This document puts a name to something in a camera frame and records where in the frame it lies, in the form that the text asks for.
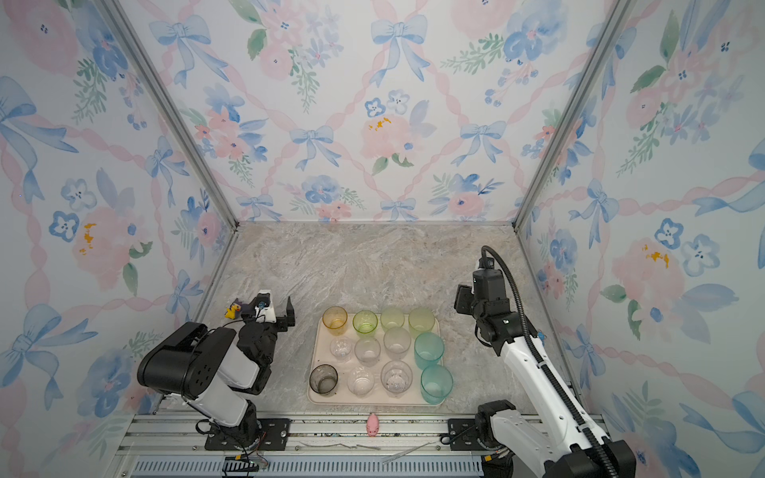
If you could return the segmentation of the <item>smooth clear plastic cup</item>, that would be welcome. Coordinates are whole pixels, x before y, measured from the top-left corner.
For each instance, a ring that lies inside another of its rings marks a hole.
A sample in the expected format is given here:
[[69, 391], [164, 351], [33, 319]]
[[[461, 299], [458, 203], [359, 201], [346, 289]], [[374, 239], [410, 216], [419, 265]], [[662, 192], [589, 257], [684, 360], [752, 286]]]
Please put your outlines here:
[[381, 384], [386, 394], [392, 398], [399, 398], [405, 394], [413, 382], [412, 369], [401, 360], [391, 360], [382, 367]]

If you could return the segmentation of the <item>small clear glass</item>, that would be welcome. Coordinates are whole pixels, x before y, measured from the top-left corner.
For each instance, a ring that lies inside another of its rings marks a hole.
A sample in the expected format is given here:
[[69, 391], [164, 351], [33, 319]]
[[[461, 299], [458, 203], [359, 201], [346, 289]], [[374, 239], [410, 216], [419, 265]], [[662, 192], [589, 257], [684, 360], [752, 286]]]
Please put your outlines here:
[[337, 337], [330, 342], [330, 353], [337, 362], [348, 362], [355, 355], [356, 342], [348, 337]]
[[357, 398], [364, 398], [375, 388], [374, 374], [367, 368], [354, 368], [350, 371], [347, 380], [349, 392]]

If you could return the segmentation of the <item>smoky grey plastic cup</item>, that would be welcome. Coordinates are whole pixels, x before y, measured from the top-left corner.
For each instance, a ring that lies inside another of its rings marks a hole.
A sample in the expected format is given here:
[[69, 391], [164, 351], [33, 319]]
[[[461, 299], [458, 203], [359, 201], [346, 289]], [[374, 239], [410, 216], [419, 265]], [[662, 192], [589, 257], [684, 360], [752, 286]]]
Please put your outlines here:
[[309, 388], [318, 396], [331, 396], [338, 388], [339, 372], [331, 364], [319, 364], [309, 376]]

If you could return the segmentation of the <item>dimpled light green cup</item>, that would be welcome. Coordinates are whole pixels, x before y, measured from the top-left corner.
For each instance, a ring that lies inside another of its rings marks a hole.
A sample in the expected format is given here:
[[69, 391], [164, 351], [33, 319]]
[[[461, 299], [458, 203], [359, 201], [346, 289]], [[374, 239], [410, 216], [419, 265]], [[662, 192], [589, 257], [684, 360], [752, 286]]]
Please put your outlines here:
[[396, 307], [388, 307], [382, 311], [381, 325], [382, 328], [388, 332], [390, 329], [404, 328], [406, 324], [406, 316], [404, 311]]

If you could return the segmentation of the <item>yellow plastic cup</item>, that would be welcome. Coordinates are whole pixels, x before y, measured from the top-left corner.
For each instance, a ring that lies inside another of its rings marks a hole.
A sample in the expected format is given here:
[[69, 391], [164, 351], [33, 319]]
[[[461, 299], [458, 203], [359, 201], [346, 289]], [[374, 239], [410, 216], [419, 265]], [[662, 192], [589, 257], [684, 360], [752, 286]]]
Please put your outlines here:
[[340, 306], [328, 308], [323, 316], [322, 323], [327, 332], [334, 336], [342, 336], [348, 325], [348, 312]]

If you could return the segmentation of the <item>smooth green plastic cup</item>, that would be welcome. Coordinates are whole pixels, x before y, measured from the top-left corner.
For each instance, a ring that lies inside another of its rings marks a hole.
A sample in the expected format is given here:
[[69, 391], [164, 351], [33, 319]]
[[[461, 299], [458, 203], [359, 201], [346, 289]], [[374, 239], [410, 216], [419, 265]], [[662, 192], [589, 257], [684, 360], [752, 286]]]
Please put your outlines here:
[[378, 315], [369, 310], [362, 310], [353, 318], [353, 328], [361, 338], [373, 337], [378, 325]]

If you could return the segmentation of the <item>dimpled yellow-green plastic cup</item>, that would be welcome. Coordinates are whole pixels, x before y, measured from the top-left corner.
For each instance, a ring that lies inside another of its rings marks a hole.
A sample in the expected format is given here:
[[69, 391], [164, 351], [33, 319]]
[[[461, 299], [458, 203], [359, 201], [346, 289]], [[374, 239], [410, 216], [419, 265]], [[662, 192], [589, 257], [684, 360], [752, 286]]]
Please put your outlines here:
[[414, 308], [408, 314], [408, 326], [410, 326], [410, 334], [414, 338], [423, 333], [431, 332], [435, 322], [434, 312], [426, 307]]

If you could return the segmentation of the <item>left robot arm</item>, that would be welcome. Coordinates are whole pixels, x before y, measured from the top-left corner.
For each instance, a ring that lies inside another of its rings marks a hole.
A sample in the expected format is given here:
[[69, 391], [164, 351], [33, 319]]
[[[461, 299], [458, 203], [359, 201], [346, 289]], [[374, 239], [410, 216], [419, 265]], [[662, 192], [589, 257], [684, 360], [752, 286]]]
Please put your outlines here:
[[272, 374], [278, 335], [296, 325], [291, 300], [276, 314], [271, 293], [234, 300], [227, 323], [209, 328], [187, 323], [148, 352], [137, 368], [141, 386], [180, 396], [207, 418], [208, 449], [255, 449], [267, 435], [249, 396], [258, 396]]

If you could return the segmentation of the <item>dimpled teal plastic cup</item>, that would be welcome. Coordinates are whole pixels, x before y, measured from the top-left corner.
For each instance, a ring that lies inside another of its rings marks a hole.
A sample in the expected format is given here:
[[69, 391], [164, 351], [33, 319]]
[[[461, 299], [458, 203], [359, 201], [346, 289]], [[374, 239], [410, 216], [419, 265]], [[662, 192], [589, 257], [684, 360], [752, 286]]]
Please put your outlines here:
[[433, 364], [422, 371], [420, 375], [420, 391], [422, 398], [433, 406], [437, 406], [451, 394], [454, 379], [451, 372], [440, 364]]

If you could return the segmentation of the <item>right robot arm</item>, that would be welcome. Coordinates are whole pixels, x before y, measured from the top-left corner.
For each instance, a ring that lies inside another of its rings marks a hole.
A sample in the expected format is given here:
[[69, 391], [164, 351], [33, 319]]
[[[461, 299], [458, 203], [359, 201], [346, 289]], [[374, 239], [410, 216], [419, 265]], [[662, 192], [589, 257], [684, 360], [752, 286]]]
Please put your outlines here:
[[565, 386], [525, 315], [513, 311], [505, 285], [510, 275], [481, 259], [470, 286], [457, 289], [454, 309], [476, 322], [476, 337], [513, 372], [532, 400], [544, 432], [513, 404], [478, 406], [480, 442], [509, 450], [538, 477], [635, 477], [637, 457], [625, 441], [613, 441]]

